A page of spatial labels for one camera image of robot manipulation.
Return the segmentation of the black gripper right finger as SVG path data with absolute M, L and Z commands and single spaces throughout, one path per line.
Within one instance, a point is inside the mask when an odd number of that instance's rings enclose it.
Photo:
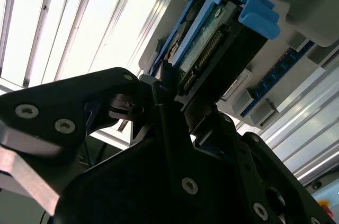
M 252 132 L 240 136 L 215 103 L 189 104 L 184 113 L 194 135 L 210 133 L 202 145 L 217 146 L 230 161 L 243 223 L 334 222 L 268 145 Z

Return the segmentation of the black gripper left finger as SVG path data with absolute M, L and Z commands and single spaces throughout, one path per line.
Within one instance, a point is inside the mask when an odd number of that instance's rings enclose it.
M 190 139 L 170 88 L 111 68 L 2 95 L 1 172 L 55 215 L 67 186 L 104 162 L 81 170 L 77 156 L 85 138 L 119 120 L 132 123 L 131 147 L 158 135 Z

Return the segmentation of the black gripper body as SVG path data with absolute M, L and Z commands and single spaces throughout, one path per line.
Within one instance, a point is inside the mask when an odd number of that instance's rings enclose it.
M 231 140 L 213 138 L 212 155 L 187 135 L 147 138 L 74 179 L 53 221 L 224 223 L 230 170 L 221 154 Z

